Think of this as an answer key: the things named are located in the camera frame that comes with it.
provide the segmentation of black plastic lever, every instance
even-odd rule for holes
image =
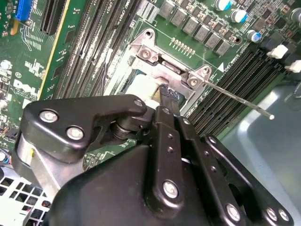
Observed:
[[[145,201],[159,218],[174,218],[184,206],[180,135],[174,116],[158,106],[151,130]]]
[[[237,204],[222,171],[208,145],[203,145],[193,125],[177,118],[181,135],[182,156],[191,161],[192,171],[211,222],[214,225],[251,225]]]
[[[42,120],[44,111],[53,112],[56,120]],[[20,130],[25,140],[54,158],[77,162],[87,151],[102,146],[102,139],[112,121],[125,116],[142,116],[145,103],[134,95],[47,100],[26,106]],[[69,128],[82,131],[81,139],[68,136]]]

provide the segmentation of pcie slot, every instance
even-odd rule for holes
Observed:
[[[41,23],[41,31],[48,35],[56,33],[57,26],[61,20],[66,0],[47,0]]]
[[[105,12],[108,9],[109,4],[111,4],[111,11],[109,13]],[[115,8],[119,7],[117,1],[108,1],[105,7],[101,8],[99,14],[96,18],[96,24],[93,26],[92,30],[89,32],[89,38],[85,43],[82,50],[84,55],[79,58],[76,68],[73,72],[75,78],[69,84],[69,87],[65,93],[65,97],[75,97],[77,92],[77,87],[80,88],[84,78],[86,76],[87,67],[93,59],[95,52],[97,51],[98,45],[103,42],[103,38],[107,35],[107,27],[113,23],[115,15]]]
[[[86,39],[88,38],[87,33],[95,24],[95,17],[102,3],[102,0],[90,0],[90,2],[87,4],[85,12],[83,13],[83,19],[81,20],[82,22],[78,31],[78,35],[71,45],[73,47],[71,49],[71,54],[69,56],[67,66],[62,73],[58,87],[55,91],[54,98],[56,99],[64,97],[64,93],[68,88],[68,84],[73,79],[73,70],[80,57],[81,50],[86,43]]]
[[[120,23],[118,22],[114,27],[114,31],[112,31],[111,35],[111,43],[110,49],[112,49],[111,58],[109,62],[102,62],[101,69],[99,69],[99,64],[101,63],[100,53],[103,51],[104,47],[99,48],[99,53],[96,54],[96,58],[94,59],[94,64],[90,65],[88,74],[91,74],[90,79],[86,80],[83,84],[83,87],[78,93],[78,97],[84,96],[85,92],[89,93],[90,96],[97,96],[98,91],[101,89],[104,90],[104,83],[107,74],[108,67],[110,66],[119,46],[124,41],[126,33],[130,27],[130,24],[141,4],[141,0],[131,0],[126,14],[123,16]],[[88,86],[89,84],[93,84],[91,91],[89,91]]]

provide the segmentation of capacitor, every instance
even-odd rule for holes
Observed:
[[[246,34],[247,38],[254,43],[258,43],[261,40],[261,34],[254,30],[249,30]]]
[[[230,0],[216,0],[215,1],[215,8],[218,11],[225,11],[228,10],[231,6]]]
[[[231,13],[231,20],[235,23],[243,23],[248,18],[248,14],[245,10],[235,9]]]
[[[301,23],[301,8],[295,8],[291,13],[291,20]]]
[[[0,111],[6,109],[7,106],[8,106],[8,104],[5,100],[0,100]]]

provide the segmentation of screw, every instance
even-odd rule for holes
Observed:
[[[289,221],[290,219],[288,218],[288,215],[284,212],[284,210],[282,210],[282,209],[279,209],[279,214],[280,214],[280,216],[282,217],[282,219],[283,220],[285,220],[285,221]]]
[[[215,140],[213,137],[209,137],[209,140],[210,140],[212,143],[216,144],[216,140]]]
[[[136,105],[138,105],[139,107],[142,107],[142,106],[143,106],[143,104],[141,103],[141,100],[134,100],[134,103],[135,103]]]
[[[192,79],[190,80],[190,85],[191,86],[196,86],[198,84],[198,80],[195,77],[192,77]]]
[[[169,197],[169,198],[176,198],[178,196],[178,189],[175,186],[174,183],[170,182],[170,181],[165,181],[163,183],[163,190],[165,192],[165,194]]]
[[[167,108],[163,108],[163,111],[166,113],[166,114],[170,114],[169,110]]]
[[[42,119],[42,121],[52,123],[58,120],[58,116],[54,112],[43,111],[40,113],[40,119]]]
[[[237,211],[237,209],[236,209],[233,205],[228,204],[228,205],[226,206],[226,208],[227,208],[227,211],[228,211],[229,216],[230,216],[233,220],[235,220],[235,221],[239,221],[239,220],[240,220],[240,214],[239,214],[239,212]]]
[[[271,208],[267,208],[267,213],[272,220],[277,221],[277,216],[274,210],[272,210]]]
[[[150,56],[149,51],[144,50],[143,53],[142,53],[142,57],[143,57],[143,58],[149,58],[149,56]]]
[[[67,129],[67,136],[72,140],[80,140],[84,137],[84,132],[77,127]]]
[[[184,121],[184,123],[185,123],[185,124],[187,124],[187,125],[189,125],[189,124],[190,124],[190,121],[188,121],[188,120],[187,120],[187,119],[185,119],[185,118],[183,119],[183,121]]]

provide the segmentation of green circuit board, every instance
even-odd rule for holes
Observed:
[[[0,146],[10,150],[14,148],[23,109],[28,103],[39,99],[41,85],[47,77],[53,46],[57,44],[56,39],[60,37],[59,31],[56,35],[47,35],[40,30],[46,0],[33,1],[29,20],[22,22],[14,19],[17,3],[10,0],[0,3],[0,23],[2,25],[8,22],[7,29],[2,31],[8,34],[0,38],[0,84],[8,104],[7,108],[1,111],[0,116]],[[68,0],[65,7],[64,13],[68,19],[61,21],[60,25],[63,27],[64,37],[69,30],[77,26],[76,23],[81,18],[80,11],[74,14],[73,10],[67,8],[83,8],[84,1]],[[67,52],[70,43],[64,47]]]
[[[8,106],[2,110],[0,116],[0,145],[8,149],[14,146],[14,131],[18,130],[23,109],[28,103],[39,99],[64,97],[63,92],[57,93],[56,96],[54,94],[58,85],[68,87],[68,83],[63,81],[60,84],[60,81],[64,77],[64,68],[76,44],[74,37],[81,32],[79,26],[81,22],[92,17],[92,14],[84,14],[88,3],[96,4],[100,0],[66,0],[58,29],[52,35],[40,30],[47,1],[33,0],[30,18],[21,22],[16,22],[14,19],[18,1],[8,0],[0,3],[0,35],[2,35],[0,37],[2,50],[0,82],[1,85],[8,85],[5,92]],[[297,51],[301,50],[300,29],[298,24],[290,19],[292,10],[301,7],[300,1],[233,0],[231,2],[232,5],[228,10],[218,11],[214,7],[215,0],[142,0],[108,70],[105,94],[124,92],[122,88],[128,82],[132,71],[122,68],[124,65],[120,62],[129,60],[125,55],[128,45],[147,28],[154,30],[155,44],[158,48],[188,68],[196,70],[202,65],[209,65],[213,71],[210,77],[213,83],[217,83],[223,77],[249,46],[251,42],[246,37],[249,30],[260,32],[262,38],[277,33],[283,40],[289,41]],[[173,8],[169,15],[162,16],[162,8],[166,4],[172,4]],[[245,23],[236,24],[231,21],[230,15],[237,8],[248,13]],[[174,18],[178,16],[178,12],[184,12],[185,19],[175,25],[177,22]],[[185,32],[185,26],[192,17],[195,18],[197,27],[194,31]],[[203,41],[197,40],[196,34],[201,26],[206,26],[209,34],[214,34],[219,43],[228,43],[229,49],[222,54],[218,53],[216,46],[211,47],[207,43],[209,36]],[[92,93],[95,77],[90,74],[84,76],[87,78],[88,85],[82,96],[87,97]],[[260,98],[256,99],[256,102],[264,98],[278,81],[279,79],[272,83]],[[77,93],[79,89],[80,85],[75,82],[72,93]],[[192,104],[190,111],[194,110],[197,102],[201,102],[209,91],[210,89],[204,92],[196,103]],[[102,149],[89,155],[94,155],[103,161],[107,156],[113,155],[115,150],[119,152],[115,147],[111,150]],[[106,152],[110,154],[106,157],[101,155]]]

